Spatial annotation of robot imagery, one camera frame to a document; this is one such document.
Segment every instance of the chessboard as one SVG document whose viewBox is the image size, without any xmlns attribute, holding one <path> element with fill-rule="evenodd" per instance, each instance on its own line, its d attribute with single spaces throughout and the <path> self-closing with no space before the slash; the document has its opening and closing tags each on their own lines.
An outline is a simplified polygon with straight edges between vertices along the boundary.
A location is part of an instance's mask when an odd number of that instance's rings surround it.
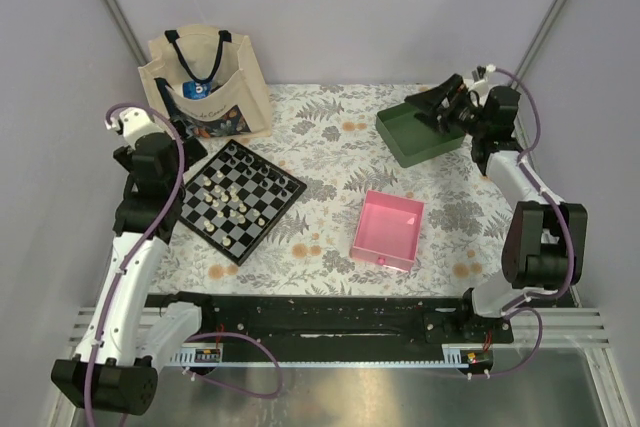
<svg viewBox="0 0 640 427">
<path fill-rule="evenodd" d="M 307 186 L 235 140 L 186 184 L 181 221 L 241 265 Z"/>
</svg>

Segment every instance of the bag handle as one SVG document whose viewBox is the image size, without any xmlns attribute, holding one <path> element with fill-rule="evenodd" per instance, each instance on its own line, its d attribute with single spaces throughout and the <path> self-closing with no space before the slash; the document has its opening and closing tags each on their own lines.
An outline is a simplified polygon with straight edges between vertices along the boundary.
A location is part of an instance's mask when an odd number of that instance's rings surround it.
<svg viewBox="0 0 640 427">
<path fill-rule="evenodd" d="M 169 94 L 169 82 L 162 77 L 156 77 L 153 80 L 156 82 L 156 88 L 158 89 L 158 92 L 160 92 L 160 97 L 162 97 L 162 103 L 167 109 L 167 117 L 169 117 L 169 120 L 176 115 L 180 115 L 180 109 L 178 109 L 178 106 L 173 101 L 171 94 Z"/>
<path fill-rule="evenodd" d="M 216 72 L 218 72 L 218 69 L 220 68 L 220 63 L 222 62 L 223 43 L 231 42 L 231 33 L 228 30 L 221 30 L 218 32 L 218 35 L 219 35 L 218 51 L 216 52 L 216 60 L 213 63 L 213 68 L 211 69 L 211 73 L 206 79 L 199 79 L 193 74 L 193 72 L 191 72 L 191 68 L 189 67 L 189 64 L 187 64 L 187 61 L 182 55 L 182 51 L 178 46 L 178 39 L 180 38 L 180 34 L 178 34 L 178 31 L 166 30 L 164 32 L 164 36 L 167 38 L 169 43 L 173 45 L 173 48 L 175 49 L 176 54 L 178 55 L 178 61 L 180 61 L 180 65 L 182 66 L 182 68 L 187 72 L 187 74 L 189 74 L 189 77 L 191 77 L 192 80 L 194 80 L 195 82 L 198 82 L 199 84 L 208 84 L 213 80 L 213 76 L 216 75 Z"/>
</svg>

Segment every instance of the floral tablecloth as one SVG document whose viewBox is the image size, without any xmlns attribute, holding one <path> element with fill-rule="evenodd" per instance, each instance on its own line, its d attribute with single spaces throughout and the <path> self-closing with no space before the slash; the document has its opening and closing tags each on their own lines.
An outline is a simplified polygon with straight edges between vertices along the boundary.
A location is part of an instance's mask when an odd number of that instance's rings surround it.
<svg viewBox="0 0 640 427">
<path fill-rule="evenodd" d="M 243 143 L 304 181 L 306 192 L 240 267 L 178 223 L 151 291 L 445 296 L 497 271 L 511 212 L 471 161 L 469 140 L 403 169 L 375 129 L 376 112 L 419 88 L 271 86 L 273 136 Z M 214 154 L 226 141 L 204 143 Z M 410 273 L 349 258 L 368 189 L 425 202 Z"/>
</svg>

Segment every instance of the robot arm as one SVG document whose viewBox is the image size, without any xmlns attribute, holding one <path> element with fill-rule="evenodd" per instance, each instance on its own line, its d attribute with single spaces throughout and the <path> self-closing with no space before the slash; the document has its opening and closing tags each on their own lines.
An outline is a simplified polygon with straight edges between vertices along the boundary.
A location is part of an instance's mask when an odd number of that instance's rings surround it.
<svg viewBox="0 0 640 427">
<path fill-rule="evenodd" d="M 457 126 L 472 137 L 471 157 L 514 209 L 502 252 L 502 272 L 470 292 L 472 311 L 484 318 L 505 316 L 505 305 L 520 297 L 551 295 L 565 283 L 568 252 L 559 219 L 549 205 L 560 206 L 574 247 L 571 284 L 580 279 L 587 213 L 551 192 L 520 155 L 514 122 L 520 94 L 507 86 L 488 89 L 494 66 L 478 67 L 472 81 L 455 74 L 438 87 L 406 98 L 419 109 L 416 118 L 437 132 Z"/>
<path fill-rule="evenodd" d="M 188 168 L 204 158 L 207 152 L 195 137 L 187 135 L 179 121 L 174 120 L 172 124 L 182 137 Z M 154 225 L 170 198 L 179 174 L 178 147 L 176 141 L 142 109 L 122 111 L 117 121 L 107 127 L 116 130 L 127 143 L 114 152 L 114 158 L 129 172 L 123 200 L 116 210 L 109 271 L 95 314 L 73 359 L 57 360 L 51 378 L 76 406 L 84 407 L 83 384 L 96 344 L 95 329 L 105 305 L 110 304 L 97 348 L 92 402 L 100 410 L 141 414 L 153 399 L 160 370 L 184 340 L 200 330 L 202 312 L 191 303 L 174 303 L 147 335 L 138 339 L 149 285 L 168 250 L 173 228 L 182 211 L 183 191 L 135 252 L 126 269 L 124 259 Z M 114 283 L 116 276 L 121 278 Z"/>
</svg>

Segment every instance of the table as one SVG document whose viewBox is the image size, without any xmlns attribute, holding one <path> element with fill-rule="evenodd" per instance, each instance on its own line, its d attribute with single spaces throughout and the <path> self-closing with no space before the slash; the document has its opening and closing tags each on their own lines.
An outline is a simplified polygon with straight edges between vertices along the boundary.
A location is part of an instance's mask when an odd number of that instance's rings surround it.
<svg viewBox="0 0 640 427">
<path fill-rule="evenodd" d="M 496 369 L 520 355 L 501 352 Z M 467 382 L 419 369 L 286 369 L 276 400 L 258 400 L 189 382 L 179 369 L 160 374 L 156 399 L 128 427 L 425 427 L 518 426 L 606 427 L 602 408 L 578 350 L 543 350 L 514 375 Z M 220 369 L 218 380 L 260 392 L 273 389 L 271 369 Z M 117 426 L 120 416 L 96 413 L 99 426 Z M 73 427 L 86 425 L 78 410 Z"/>
<path fill-rule="evenodd" d="M 307 191 L 241 267 L 178 223 L 151 292 L 458 296 L 480 284 L 500 268 L 511 210 L 471 161 L 469 139 L 403 169 L 375 129 L 378 111 L 420 88 L 271 86 L 273 135 L 243 142 L 306 182 Z M 226 140 L 203 143 L 213 155 Z M 349 258 L 368 189 L 425 202 L 410 273 Z"/>
</svg>

